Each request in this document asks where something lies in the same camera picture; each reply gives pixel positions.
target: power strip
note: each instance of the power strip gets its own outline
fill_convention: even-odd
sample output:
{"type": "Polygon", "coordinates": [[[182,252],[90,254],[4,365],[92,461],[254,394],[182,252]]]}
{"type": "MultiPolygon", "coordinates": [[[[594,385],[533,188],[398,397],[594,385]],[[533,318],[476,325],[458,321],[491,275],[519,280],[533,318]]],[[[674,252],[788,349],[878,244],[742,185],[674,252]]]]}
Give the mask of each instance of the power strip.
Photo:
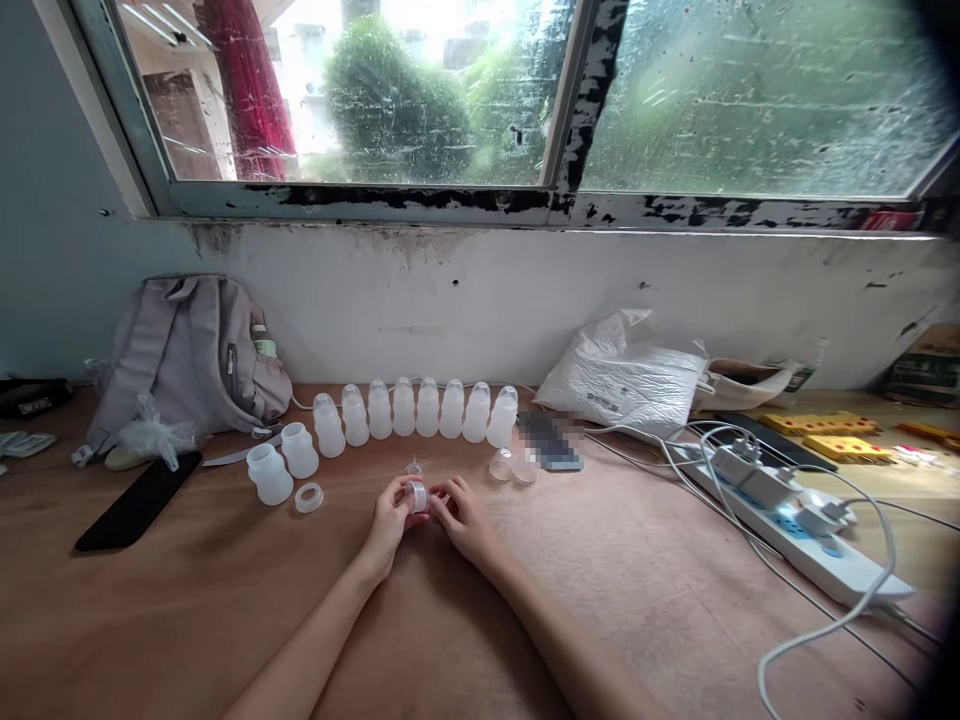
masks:
{"type": "MultiPolygon", "coordinates": [[[[691,450],[689,446],[669,446],[669,449],[677,463],[702,457],[699,449],[691,450]]],[[[680,465],[679,469],[720,500],[717,484],[705,462],[680,465]]],[[[718,477],[727,504],[741,522],[837,602],[847,607],[856,605],[883,571],[873,560],[836,535],[817,537],[808,533],[797,523],[796,516],[800,511],[793,504],[784,503],[774,510],[766,510],[726,482],[719,473],[718,477]]],[[[893,603],[909,597],[913,592],[913,588],[891,575],[877,592],[875,604],[893,603]]]]}

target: red curtain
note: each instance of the red curtain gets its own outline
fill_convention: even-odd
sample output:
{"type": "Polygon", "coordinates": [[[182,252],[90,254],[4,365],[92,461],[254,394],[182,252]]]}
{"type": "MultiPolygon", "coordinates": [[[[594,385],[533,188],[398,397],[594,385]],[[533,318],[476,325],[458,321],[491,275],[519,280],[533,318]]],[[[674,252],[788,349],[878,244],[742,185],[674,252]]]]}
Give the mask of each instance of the red curtain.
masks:
{"type": "Polygon", "coordinates": [[[286,180],[279,153],[296,149],[253,0],[204,0],[194,8],[220,68],[237,178],[286,180]]]}

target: water bottle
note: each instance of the water bottle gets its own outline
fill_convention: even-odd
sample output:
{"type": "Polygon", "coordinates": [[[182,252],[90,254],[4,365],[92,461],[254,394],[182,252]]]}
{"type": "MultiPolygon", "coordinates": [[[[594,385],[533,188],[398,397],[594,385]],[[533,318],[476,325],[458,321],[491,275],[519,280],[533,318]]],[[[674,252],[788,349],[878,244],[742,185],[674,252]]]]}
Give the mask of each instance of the water bottle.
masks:
{"type": "Polygon", "coordinates": [[[487,434],[487,420],[490,418],[490,386],[478,382],[473,386],[467,412],[463,416],[463,437],[468,442],[480,442],[487,434]]]}
{"type": "Polygon", "coordinates": [[[269,443],[257,445],[247,453],[247,475],[256,484],[257,497],[264,505],[279,505],[293,492],[293,478],[277,449],[269,443]]]}
{"type": "Polygon", "coordinates": [[[317,444],[324,457],[337,457],[347,446],[343,426],[337,413],[337,404],[326,393],[313,399],[313,426],[317,431],[317,444]]]}
{"type": "Polygon", "coordinates": [[[347,426],[345,433],[347,442],[354,447],[360,447],[370,439],[370,430],[367,427],[367,410],[363,407],[363,395],[356,385],[347,385],[343,388],[340,407],[343,409],[343,424],[347,426]]]}
{"type": "Polygon", "coordinates": [[[496,448],[509,447],[513,439],[513,426],[517,422],[517,408],[520,401],[517,390],[507,385],[497,395],[497,402],[490,414],[490,427],[487,429],[487,442],[496,448]]]}
{"type": "Polygon", "coordinates": [[[313,449],[313,436],[303,423],[290,423],[280,431],[280,447],[290,474],[297,480],[310,477],[320,466],[320,456],[313,449]]]}
{"type": "Polygon", "coordinates": [[[454,378],[443,391],[440,406],[440,434],[447,440],[460,437],[463,429],[463,383],[454,378]]]}
{"type": "Polygon", "coordinates": [[[410,378],[398,378],[393,388],[393,431],[400,437],[413,435],[417,426],[415,406],[410,378]]]}
{"type": "Polygon", "coordinates": [[[437,381],[424,378],[417,396],[417,432],[423,437],[433,437],[440,427],[440,391],[437,381]]]}
{"type": "Polygon", "coordinates": [[[370,410],[370,434],[376,440],[386,440],[393,432],[393,420],[390,418],[390,393],[383,380],[370,383],[367,404],[370,410]]]}

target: glass pane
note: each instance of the glass pane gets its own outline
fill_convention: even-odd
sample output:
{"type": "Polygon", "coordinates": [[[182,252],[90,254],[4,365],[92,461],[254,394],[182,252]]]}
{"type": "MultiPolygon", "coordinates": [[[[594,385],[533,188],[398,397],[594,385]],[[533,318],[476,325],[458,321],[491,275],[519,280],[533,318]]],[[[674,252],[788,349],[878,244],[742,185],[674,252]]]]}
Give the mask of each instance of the glass pane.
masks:
{"type": "Polygon", "coordinates": [[[958,129],[899,0],[632,0],[583,189],[902,196],[958,129]]]}
{"type": "Polygon", "coordinates": [[[117,2],[180,180],[536,184],[575,0],[117,2]]]}

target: backpack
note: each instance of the backpack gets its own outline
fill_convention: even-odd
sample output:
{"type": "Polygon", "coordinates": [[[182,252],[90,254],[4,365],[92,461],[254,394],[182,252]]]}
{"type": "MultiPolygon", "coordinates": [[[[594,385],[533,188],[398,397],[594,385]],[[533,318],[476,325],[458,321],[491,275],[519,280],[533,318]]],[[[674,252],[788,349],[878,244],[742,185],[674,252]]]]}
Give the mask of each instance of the backpack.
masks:
{"type": "Polygon", "coordinates": [[[256,324],[263,311],[225,275],[144,280],[117,327],[100,406],[74,463],[82,467],[117,444],[137,418],[141,393],[153,395],[164,423],[193,422],[198,435],[272,437],[293,385],[283,363],[254,348],[256,324]]]}

